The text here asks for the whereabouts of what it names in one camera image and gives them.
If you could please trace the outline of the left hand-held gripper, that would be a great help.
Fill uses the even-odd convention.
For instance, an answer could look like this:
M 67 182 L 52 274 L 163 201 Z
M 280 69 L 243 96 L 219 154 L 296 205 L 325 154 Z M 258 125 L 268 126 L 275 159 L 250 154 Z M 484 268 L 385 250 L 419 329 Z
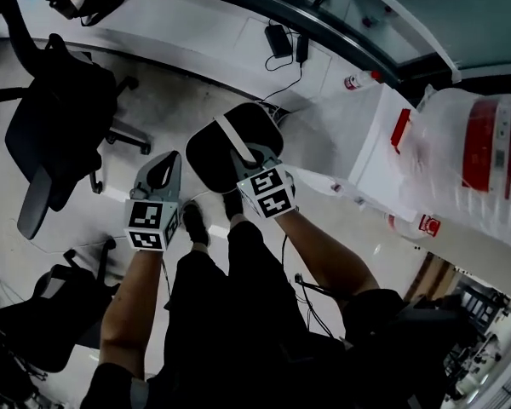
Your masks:
M 132 249 L 166 251 L 169 248 L 180 224 L 181 166 L 181 154 L 169 151 L 139 170 L 125 201 L 124 232 Z

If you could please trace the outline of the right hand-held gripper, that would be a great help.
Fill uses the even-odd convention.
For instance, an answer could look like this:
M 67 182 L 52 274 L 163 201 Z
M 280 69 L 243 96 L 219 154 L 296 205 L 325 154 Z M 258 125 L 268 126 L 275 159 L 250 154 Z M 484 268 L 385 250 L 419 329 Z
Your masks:
M 293 181 L 278 156 L 261 144 L 248 143 L 247 148 L 254 157 L 255 167 L 263 171 L 251 176 L 249 166 L 234 149 L 230 155 L 239 181 L 237 188 L 248 205 L 265 219 L 295 210 Z

